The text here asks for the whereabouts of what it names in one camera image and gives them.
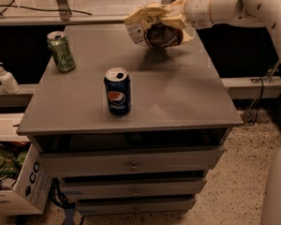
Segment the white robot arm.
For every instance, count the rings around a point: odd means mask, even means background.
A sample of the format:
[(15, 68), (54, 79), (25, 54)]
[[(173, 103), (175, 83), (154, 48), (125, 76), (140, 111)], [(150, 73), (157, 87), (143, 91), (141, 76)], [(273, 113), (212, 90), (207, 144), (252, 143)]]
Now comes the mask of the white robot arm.
[[(176, 0), (165, 10), (162, 22), (177, 28), (265, 27), (281, 64), (281, 0)], [(281, 147), (269, 170), (260, 225), (281, 225)]]

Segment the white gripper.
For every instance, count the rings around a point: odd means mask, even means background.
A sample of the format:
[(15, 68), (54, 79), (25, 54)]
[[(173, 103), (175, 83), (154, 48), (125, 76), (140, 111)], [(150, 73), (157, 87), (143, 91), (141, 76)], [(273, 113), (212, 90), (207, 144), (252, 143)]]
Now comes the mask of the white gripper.
[(211, 18), (211, 0), (175, 0), (170, 4), (170, 10), (185, 11), (185, 15), (161, 17), (160, 21), (167, 26), (184, 29), (187, 27), (187, 20), (197, 30), (214, 25)]

